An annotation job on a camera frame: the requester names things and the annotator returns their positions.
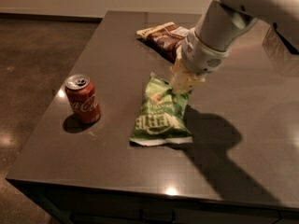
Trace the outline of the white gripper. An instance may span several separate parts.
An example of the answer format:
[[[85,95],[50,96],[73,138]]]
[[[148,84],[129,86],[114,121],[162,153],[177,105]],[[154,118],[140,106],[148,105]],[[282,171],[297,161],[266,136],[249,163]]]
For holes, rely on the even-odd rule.
[[[229,51],[218,51],[205,45],[192,28],[184,38],[181,47],[176,50],[176,59],[172,67],[170,87],[174,94],[184,94],[206,81],[206,74],[221,67]]]

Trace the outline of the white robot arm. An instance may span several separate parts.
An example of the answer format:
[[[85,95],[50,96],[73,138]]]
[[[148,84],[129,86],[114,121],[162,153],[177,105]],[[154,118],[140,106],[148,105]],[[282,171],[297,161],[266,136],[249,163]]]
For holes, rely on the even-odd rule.
[[[213,0],[182,41],[172,68],[172,92],[182,94],[203,83],[258,20],[274,28],[292,50],[299,49],[299,0]]]

